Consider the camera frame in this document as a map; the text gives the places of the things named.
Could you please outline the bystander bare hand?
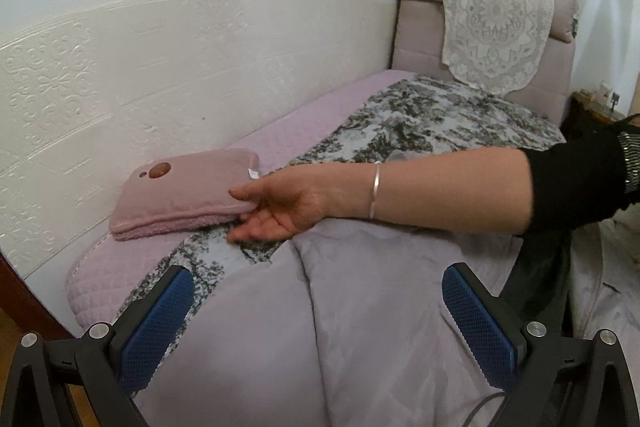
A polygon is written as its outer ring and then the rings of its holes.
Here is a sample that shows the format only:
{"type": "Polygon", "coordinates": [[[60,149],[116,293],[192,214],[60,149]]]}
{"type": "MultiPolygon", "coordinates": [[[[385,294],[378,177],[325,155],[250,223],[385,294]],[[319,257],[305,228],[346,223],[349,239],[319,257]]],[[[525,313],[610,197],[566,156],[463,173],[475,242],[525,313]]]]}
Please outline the bystander bare hand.
{"type": "Polygon", "coordinates": [[[243,213],[227,235],[229,243],[279,242],[310,230],[326,218],[341,217],[337,207],[338,176],[346,165],[288,167],[262,179],[232,187],[229,194],[256,208],[243,213]]]}

